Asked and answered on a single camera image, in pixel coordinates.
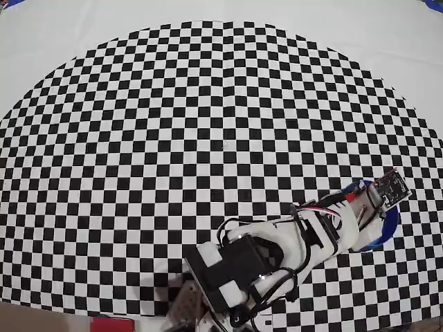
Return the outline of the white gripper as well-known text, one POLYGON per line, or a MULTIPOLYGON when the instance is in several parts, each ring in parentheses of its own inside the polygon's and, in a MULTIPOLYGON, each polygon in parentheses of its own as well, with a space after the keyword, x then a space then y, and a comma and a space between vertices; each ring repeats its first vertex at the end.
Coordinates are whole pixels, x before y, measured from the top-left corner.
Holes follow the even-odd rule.
POLYGON ((384 219, 375 208, 381 197, 374 188, 362 193, 350 192, 348 201, 343 192, 325 196, 325 207, 339 213, 337 224, 338 249, 335 255, 351 250, 358 252, 378 244, 382 237, 384 219))

